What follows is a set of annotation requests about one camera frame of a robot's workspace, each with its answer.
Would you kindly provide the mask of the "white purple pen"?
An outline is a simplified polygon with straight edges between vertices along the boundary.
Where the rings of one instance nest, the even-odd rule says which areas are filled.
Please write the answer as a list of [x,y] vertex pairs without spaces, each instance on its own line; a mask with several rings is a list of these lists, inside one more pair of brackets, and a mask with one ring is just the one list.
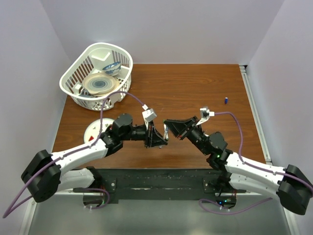
[[165,140],[168,140],[168,139],[169,139],[169,136],[168,136],[169,129],[168,129],[168,127],[167,127],[166,124],[164,124],[163,127],[164,127],[163,138],[164,138]]

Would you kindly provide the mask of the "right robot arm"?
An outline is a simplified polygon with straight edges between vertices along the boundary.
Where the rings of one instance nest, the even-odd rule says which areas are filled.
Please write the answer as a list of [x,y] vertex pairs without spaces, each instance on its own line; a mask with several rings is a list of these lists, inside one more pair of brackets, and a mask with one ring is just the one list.
[[176,138],[187,138],[208,157],[207,162],[213,169],[223,173],[218,180],[221,191],[252,191],[279,200],[285,209],[295,214],[305,215],[313,197],[313,185],[298,167],[272,166],[245,158],[240,152],[227,149],[220,132],[207,135],[197,117],[166,119],[164,124]]

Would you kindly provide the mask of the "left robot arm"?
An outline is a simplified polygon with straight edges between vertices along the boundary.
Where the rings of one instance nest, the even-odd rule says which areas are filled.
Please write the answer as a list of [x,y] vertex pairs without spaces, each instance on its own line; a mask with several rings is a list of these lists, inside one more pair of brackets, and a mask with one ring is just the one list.
[[114,154],[124,141],[143,141],[146,148],[159,147],[168,144],[168,133],[162,135],[150,118],[145,119],[143,125],[133,125],[131,115],[121,114],[98,139],[61,152],[39,151],[21,179],[37,203],[70,188],[96,192],[101,188],[100,175],[93,168],[77,170],[77,167]]

